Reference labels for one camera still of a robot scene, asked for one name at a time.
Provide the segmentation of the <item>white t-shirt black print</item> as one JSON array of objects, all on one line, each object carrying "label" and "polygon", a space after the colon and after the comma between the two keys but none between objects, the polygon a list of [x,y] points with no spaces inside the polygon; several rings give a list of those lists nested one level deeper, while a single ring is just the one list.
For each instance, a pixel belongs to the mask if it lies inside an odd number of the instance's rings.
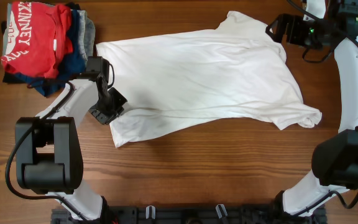
[{"label": "white t-shirt black print", "polygon": [[224,118],[252,118],[278,129],[315,127],[320,110],[303,102],[283,46],[266,25],[230,11],[215,29],[101,42],[126,99],[110,127],[116,147]]}]

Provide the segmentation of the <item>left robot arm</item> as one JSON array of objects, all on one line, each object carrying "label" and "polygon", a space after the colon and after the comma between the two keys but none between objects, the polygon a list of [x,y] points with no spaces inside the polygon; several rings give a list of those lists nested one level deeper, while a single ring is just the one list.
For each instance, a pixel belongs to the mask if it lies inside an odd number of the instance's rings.
[{"label": "left robot arm", "polygon": [[83,179],[77,127],[86,113],[108,125],[124,111],[126,99],[113,88],[114,70],[102,57],[89,57],[84,72],[65,81],[61,95],[35,117],[15,125],[16,144],[8,158],[8,189],[27,200],[54,199],[51,223],[117,223],[106,199]]}]

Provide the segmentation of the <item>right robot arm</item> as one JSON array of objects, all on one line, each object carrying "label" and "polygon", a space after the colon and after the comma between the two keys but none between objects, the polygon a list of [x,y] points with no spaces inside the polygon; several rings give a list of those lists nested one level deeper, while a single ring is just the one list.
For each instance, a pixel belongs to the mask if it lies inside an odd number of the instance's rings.
[{"label": "right robot arm", "polygon": [[294,4],[299,15],[281,14],[268,27],[275,41],[306,51],[329,47],[341,84],[338,133],[317,145],[311,170],[292,188],[281,191],[265,213],[272,223],[317,223],[324,204],[355,191],[346,209],[358,203],[358,0]]}]

